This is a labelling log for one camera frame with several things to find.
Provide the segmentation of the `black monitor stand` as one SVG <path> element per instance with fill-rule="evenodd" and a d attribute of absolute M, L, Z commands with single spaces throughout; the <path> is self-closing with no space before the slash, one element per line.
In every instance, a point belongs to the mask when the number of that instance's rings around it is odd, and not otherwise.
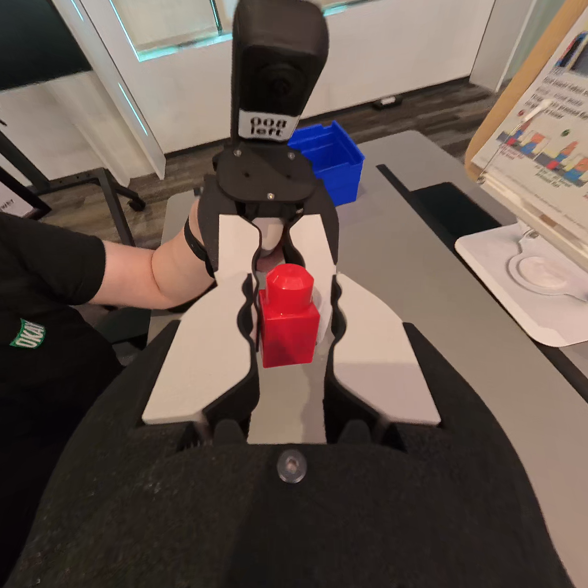
<path fill-rule="evenodd" d="M 1 133 L 1 155 L 22 173 L 32 185 L 26 187 L 9 172 L 1 168 L 1 184 L 32 207 L 24 217 L 40 220 L 51 212 L 51 207 L 41 196 L 54 194 L 73 187 L 96 185 L 100 187 L 107 202 L 112 220 L 124 245 L 136 246 L 126 216 L 120 202 L 120 196 L 127 198 L 129 206 L 137 212 L 145 209 L 145 202 L 136 192 L 122 186 L 106 168 L 78 172 L 57 179 L 47 178 L 11 141 Z"/>

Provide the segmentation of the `glass window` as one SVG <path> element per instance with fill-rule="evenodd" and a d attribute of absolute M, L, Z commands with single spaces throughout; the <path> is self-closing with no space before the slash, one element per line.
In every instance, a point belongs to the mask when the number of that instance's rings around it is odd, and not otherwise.
<path fill-rule="evenodd" d="M 238 1 L 98 1 L 136 63 L 209 47 L 232 37 Z"/>

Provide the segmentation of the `person's left hand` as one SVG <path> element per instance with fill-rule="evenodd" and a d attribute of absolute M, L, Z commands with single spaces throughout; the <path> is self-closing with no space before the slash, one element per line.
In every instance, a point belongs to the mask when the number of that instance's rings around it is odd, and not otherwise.
<path fill-rule="evenodd" d="M 198 210 L 199 210 L 199 203 L 200 197 L 195 197 L 195 201 L 193 202 L 188 216 L 188 226 L 189 226 L 189 233 L 192 235 L 190 237 L 191 241 L 198 242 L 199 246 L 203 247 L 203 239 L 201 235 L 201 230 L 198 223 Z"/>

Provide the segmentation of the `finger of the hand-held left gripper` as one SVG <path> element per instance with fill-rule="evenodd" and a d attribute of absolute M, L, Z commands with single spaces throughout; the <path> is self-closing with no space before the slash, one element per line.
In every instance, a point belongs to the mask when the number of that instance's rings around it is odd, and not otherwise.
<path fill-rule="evenodd" d="M 321 216 L 316 214 L 301 217 L 289 229 L 289 239 L 314 280 L 312 300 L 320 314 L 316 339 L 316 344 L 319 345 L 325 337 L 332 316 L 332 282 L 336 274 L 336 263 Z"/>
<path fill-rule="evenodd" d="M 253 342 L 259 339 L 259 279 L 254 268 L 261 248 L 261 232 L 257 226 L 238 215 L 219 215 L 217 285 L 244 274 L 252 278 Z"/>

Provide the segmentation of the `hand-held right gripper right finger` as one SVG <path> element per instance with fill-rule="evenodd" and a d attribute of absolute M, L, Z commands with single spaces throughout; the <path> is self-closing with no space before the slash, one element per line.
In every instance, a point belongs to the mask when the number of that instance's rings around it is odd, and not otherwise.
<path fill-rule="evenodd" d="M 376 439 L 389 437 L 397 423 L 437 427 L 442 419 L 401 318 L 342 273 L 333 278 L 332 310 L 326 442 L 336 443 L 354 420 Z"/>

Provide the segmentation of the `red mega block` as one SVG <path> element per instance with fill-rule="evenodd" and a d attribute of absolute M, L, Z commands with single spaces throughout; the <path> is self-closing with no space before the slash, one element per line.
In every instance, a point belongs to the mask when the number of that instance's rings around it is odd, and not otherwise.
<path fill-rule="evenodd" d="M 267 274 L 259 291 L 265 369 L 312 362 L 320 322 L 313 286 L 313 277 L 297 264 L 283 263 Z"/>

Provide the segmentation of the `blue plastic bin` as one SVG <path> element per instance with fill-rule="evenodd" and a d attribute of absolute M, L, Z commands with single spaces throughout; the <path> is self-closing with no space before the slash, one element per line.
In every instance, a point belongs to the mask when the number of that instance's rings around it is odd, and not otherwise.
<path fill-rule="evenodd" d="M 334 206 L 356 201 L 365 157 L 340 124 L 333 121 L 327 126 L 299 128 L 288 145 L 310 161 Z"/>

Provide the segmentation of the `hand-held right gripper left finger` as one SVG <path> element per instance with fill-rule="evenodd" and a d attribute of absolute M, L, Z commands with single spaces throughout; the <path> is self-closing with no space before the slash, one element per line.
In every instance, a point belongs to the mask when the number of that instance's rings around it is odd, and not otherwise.
<path fill-rule="evenodd" d="M 201 441 L 247 442 L 260 399 L 255 278 L 239 272 L 174 321 L 171 345 L 143 409 L 145 425 L 190 423 Z"/>

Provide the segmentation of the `black wristband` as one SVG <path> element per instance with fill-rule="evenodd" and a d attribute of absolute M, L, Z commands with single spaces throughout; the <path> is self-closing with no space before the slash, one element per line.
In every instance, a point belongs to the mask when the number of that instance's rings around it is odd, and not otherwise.
<path fill-rule="evenodd" d="M 212 266 L 212 262 L 210 260 L 208 251 L 204 247 L 199 239 L 194 235 L 190 228 L 190 217 L 187 218 L 184 226 L 183 226 L 183 236 L 187 243 L 187 246 L 192 251 L 192 253 L 205 264 L 206 271 L 208 275 L 215 280 L 215 272 Z"/>

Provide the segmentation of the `wooden board with instruction sheet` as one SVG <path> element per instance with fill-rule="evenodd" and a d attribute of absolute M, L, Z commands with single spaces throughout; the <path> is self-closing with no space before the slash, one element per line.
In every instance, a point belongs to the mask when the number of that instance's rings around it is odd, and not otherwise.
<path fill-rule="evenodd" d="M 587 268 L 587 1 L 565 1 L 465 156 L 471 179 Z"/>

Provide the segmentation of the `framed marker sign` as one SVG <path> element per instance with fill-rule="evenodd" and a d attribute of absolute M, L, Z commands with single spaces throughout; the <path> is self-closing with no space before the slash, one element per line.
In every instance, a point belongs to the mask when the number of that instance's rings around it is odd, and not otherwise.
<path fill-rule="evenodd" d="M 1 211 L 15 217 L 40 220 L 52 209 L 31 189 L 1 168 Z"/>

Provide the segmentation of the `person's left forearm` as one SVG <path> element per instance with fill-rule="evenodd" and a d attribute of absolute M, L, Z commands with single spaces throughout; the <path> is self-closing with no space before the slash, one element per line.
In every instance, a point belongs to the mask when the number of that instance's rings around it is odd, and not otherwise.
<path fill-rule="evenodd" d="M 90 304 L 166 310 L 194 300 L 213 283 L 183 231 L 156 250 L 102 244 L 105 271 Z"/>

